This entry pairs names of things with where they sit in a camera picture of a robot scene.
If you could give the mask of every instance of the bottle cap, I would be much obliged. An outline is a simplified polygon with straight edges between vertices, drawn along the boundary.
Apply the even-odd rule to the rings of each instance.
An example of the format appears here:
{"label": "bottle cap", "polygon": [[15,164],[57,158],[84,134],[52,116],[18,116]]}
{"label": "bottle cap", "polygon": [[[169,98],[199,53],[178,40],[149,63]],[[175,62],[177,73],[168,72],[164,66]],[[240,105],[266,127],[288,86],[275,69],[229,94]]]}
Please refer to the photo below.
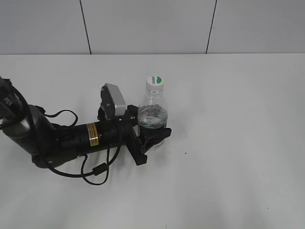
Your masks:
{"label": "bottle cap", "polygon": [[146,89],[152,92],[159,92],[163,89],[163,79],[159,76],[148,76],[146,80]]}

